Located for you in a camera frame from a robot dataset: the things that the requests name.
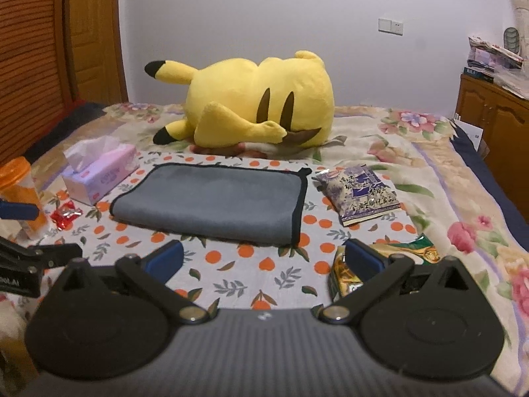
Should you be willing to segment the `wooden louvered wardrobe door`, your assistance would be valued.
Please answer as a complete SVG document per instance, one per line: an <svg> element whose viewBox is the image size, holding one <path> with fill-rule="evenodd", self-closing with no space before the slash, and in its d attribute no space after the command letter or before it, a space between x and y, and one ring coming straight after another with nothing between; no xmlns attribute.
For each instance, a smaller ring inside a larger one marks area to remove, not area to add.
<svg viewBox="0 0 529 397"><path fill-rule="evenodd" d="M72 108L64 0L1 0L1 162L23 155Z"/></svg>

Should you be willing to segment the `purple snack packet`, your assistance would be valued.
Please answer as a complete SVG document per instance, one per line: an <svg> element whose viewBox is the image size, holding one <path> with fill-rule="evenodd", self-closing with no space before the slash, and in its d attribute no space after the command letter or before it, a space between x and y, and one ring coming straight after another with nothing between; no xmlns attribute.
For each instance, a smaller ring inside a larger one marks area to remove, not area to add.
<svg viewBox="0 0 529 397"><path fill-rule="evenodd" d="M313 177L349 227L401 209L394 190L365 165L326 169Z"/></svg>

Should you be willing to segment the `orange plastic bottle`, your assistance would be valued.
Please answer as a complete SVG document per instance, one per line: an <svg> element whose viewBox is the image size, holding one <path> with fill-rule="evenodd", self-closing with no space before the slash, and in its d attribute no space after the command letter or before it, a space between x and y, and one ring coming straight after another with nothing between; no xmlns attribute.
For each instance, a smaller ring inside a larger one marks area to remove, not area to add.
<svg viewBox="0 0 529 397"><path fill-rule="evenodd" d="M35 220L18 218L16 221L29 239L44 237L48 230L48 218L39 200L29 162L24 157L12 159L1 167L1 199L37 206L39 214Z"/></svg>

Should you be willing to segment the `wooden sideboard cabinet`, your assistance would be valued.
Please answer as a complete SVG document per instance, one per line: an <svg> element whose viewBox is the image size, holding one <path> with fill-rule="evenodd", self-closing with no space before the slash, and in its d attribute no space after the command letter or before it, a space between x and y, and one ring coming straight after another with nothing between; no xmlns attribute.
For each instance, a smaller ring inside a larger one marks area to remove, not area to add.
<svg viewBox="0 0 529 397"><path fill-rule="evenodd" d="M456 113L463 122L483 130L489 148L485 163L509 200L528 216L528 102L473 78L460 77Z"/></svg>

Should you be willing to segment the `yellow Pikachu plush toy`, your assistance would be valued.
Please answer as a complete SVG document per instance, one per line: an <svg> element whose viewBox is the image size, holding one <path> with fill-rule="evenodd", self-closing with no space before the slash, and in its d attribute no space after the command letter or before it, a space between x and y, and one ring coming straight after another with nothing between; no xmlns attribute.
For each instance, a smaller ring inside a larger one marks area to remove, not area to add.
<svg viewBox="0 0 529 397"><path fill-rule="evenodd" d="M331 132L335 99L324 61L308 50L257 64L230 58L203 69L172 60L147 63L151 78L187 86L182 119L154 134L154 144L191 138L208 149L240 143L309 148Z"/></svg>

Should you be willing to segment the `stack of papers and books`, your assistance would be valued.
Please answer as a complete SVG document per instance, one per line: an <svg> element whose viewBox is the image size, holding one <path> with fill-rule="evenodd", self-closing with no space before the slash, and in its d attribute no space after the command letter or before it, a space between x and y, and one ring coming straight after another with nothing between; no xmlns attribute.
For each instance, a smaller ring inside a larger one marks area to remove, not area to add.
<svg viewBox="0 0 529 397"><path fill-rule="evenodd" d="M468 40L470 51L464 73L527 101L528 60L479 37L470 36Z"/></svg>

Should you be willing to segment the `red candy wrapper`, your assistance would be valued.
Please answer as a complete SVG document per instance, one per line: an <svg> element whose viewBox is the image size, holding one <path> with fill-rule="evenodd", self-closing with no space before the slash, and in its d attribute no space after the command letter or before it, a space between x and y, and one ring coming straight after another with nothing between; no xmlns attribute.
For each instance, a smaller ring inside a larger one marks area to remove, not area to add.
<svg viewBox="0 0 529 397"><path fill-rule="evenodd" d="M73 222L81 217L83 211L77 207L75 203L70 200L63 203L52 214L50 214L50 220L56 225L59 231L68 230L73 225Z"/></svg>

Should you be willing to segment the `purple and grey towel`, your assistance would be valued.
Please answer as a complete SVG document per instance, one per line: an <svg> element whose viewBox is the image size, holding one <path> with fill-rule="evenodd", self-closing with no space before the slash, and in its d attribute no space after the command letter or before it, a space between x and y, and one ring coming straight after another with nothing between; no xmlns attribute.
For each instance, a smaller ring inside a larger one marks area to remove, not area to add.
<svg viewBox="0 0 529 397"><path fill-rule="evenodd" d="M119 221L181 235L297 245L310 168L298 171L168 163L117 196Z"/></svg>

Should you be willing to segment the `floral bed sheet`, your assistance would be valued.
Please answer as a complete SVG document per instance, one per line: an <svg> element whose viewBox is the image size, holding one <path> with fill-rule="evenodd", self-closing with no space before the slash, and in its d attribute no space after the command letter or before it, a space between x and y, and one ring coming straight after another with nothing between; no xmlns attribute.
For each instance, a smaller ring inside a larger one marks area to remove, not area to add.
<svg viewBox="0 0 529 397"><path fill-rule="evenodd" d="M449 120L353 107L334 118L327 141L308 149L247 144L243 152L199 154L187 140L155 145L155 132L182 116L179 106L118 104L66 144L107 134L134 145L137 161L139 153L302 160L311 169L308 187L326 199L313 179L317 172L365 165L394 190L416 238L428 237L440 261L415 264L396 290L348 325L318 318L335 302L328 284L324 305L203 307L208 322L172 325L117 278L115 262L127 254L95 265L82 253L45 270L39 297L7 294L6 305L22 324L20 338L3 344L20 368L20 396L527 392L528 254L496 199L456 152ZM78 202L62 174L48 176L64 164L53 150L34 165L46 214Z"/></svg>

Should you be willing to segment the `green instant noodle pack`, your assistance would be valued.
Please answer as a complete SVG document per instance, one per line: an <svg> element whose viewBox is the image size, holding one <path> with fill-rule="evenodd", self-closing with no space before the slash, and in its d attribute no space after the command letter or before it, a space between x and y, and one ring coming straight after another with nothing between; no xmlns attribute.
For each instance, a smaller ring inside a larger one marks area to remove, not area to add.
<svg viewBox="0 0 529 397"><path fill-rule="evenodd" d="M425 235L409 243L374 243L366 245L359 239L347 239L340 245L331 266L329 291L331 299L338 299L357 290L364 282L388 267L392 254L402 254L416 264L435 264L440 261L437 248Z"/></svg>

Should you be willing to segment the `pink tissue box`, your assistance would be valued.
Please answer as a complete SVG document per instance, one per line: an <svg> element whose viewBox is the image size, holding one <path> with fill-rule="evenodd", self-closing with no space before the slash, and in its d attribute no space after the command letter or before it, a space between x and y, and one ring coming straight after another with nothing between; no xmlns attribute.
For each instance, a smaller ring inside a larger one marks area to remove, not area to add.
<svg viewBox="0 0 529 397"><path fill-rule="evenodd" d="M137 149L104 135L82 140L64 150L67 167L62 173L70 197L95 205L138 168Z"/></svg>

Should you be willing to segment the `white wall switch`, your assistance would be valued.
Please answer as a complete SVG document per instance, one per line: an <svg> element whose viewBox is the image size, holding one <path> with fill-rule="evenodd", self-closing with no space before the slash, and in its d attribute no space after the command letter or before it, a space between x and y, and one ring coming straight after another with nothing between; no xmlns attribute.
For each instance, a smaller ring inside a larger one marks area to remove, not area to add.
<svg viewBox="0 0 529 397"><path fill-rule="evenodd" d="M389 19L378 19L378 31L382 33L403 36L403 23Z"/></svg>

